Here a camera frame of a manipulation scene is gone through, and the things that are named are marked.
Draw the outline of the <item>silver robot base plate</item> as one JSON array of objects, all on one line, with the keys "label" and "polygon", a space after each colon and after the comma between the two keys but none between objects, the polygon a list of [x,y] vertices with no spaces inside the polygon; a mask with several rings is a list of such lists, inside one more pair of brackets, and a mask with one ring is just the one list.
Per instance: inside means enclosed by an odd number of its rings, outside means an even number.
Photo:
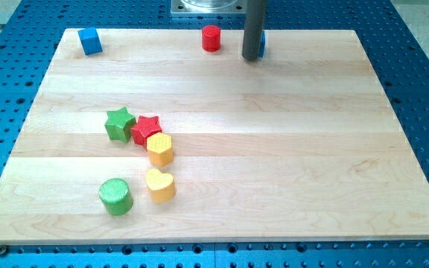
[{"label": "silver robot base plate", "polygon": [[247,0],[172,0],[172,14],[243,13]]}]

